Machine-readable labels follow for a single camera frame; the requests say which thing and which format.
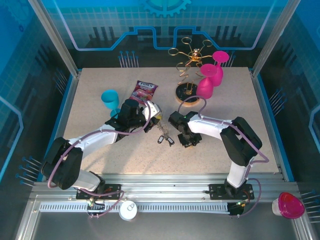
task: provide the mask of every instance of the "speckled countertop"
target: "speckled countertop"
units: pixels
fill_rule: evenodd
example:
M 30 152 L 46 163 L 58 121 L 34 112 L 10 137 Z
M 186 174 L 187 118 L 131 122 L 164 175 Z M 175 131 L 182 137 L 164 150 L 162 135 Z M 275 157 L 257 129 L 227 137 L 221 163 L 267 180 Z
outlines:
M 212 98 L 202 114 L 217 119 L 233 120 L 243 117 L 262 140 L 261 151 L 269 163 L 258 163 L 252 172 L 278 172 L 265 123 L 256 93 L 246 67 L 224 68 L 223 82 L 216 87 Z M 119 94 L 120 104 L 129 98 L 137 80 L 158 85 L 152 101 L 163 112 L 169 135 L 175 145 L 166 141 L 158 144 L 162 132 L 154 127 L 148 133 L 141 132 L 107 145 L 82 160 L 81 169 L 95 173 L 157 173 L 157 174 L 208 174 L 228 173 L 229 159 L 222 141 L 202 135 L 195 147 L 184 148 L 178 140 L 179 132 L 168 122 L 169 115 L 177 110 L 179 103 L 175 89 L 179 72 L 175 67 L 158 68 L 84 68 L 73 100 L 64 138 L 82 136 L 96 130 L 110 119 L 110 110 L 101 101 L 101 94 L 114 89 Z M 198 111 L 200 101 L 193 107 L 182 107 L 181 113 Z

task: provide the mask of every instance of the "white lid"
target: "white lid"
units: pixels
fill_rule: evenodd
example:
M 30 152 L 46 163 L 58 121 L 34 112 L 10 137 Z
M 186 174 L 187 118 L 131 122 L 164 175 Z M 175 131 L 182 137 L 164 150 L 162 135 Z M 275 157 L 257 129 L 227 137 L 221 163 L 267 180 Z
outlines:
M 119 215 L 123 220 L 132 220 L 138 212 L 137 205 L 133 201 L 125 201 L 122 203 L 119 211 Z

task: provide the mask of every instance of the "snack bag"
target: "snack bag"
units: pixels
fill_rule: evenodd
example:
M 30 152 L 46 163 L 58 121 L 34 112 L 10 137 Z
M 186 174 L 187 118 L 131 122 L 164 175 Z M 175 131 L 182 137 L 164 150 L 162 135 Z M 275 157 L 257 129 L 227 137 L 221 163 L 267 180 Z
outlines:
M 144 104 L 144 101 L 151 101 L 157 87 L 157 85 L 149 82 L 137 81 L 133 93 L 129 98 L 137 100 L 140 104 Z

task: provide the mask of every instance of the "white round container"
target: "white round container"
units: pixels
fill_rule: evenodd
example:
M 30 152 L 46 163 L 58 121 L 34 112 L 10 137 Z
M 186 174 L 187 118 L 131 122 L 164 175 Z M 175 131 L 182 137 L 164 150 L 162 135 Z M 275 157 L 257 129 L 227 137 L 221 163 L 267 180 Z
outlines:
M 137 212 L 137 205 L 133 201 L 125 201 L 120 207 L 119 215 L 123 220 L 131 221 L 135 218 Z
M 279 198 L 272 202 L 272 212 L 277 216 L 282 216 L 280 209 L 279 209 Z

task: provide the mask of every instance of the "gear graphic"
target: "gear graphic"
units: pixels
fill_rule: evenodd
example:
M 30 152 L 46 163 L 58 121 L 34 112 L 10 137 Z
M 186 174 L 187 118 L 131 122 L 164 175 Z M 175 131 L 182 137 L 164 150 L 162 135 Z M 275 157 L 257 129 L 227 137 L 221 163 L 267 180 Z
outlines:
M 191 0 L 140 0 L 140 3 L 143 4 L 143 9 L 149 11 L 150 14 L 155 14 L 156 17 L 162 15 L 165 18 L 168 15 L 173 17 L 174 14 L 180 14 L 180 11 L 185 10 Z
M 0 0 L 0 6 L 6 6 L 12 17 L 21 26 L 30 16 L 30 5 L 27 0 Z

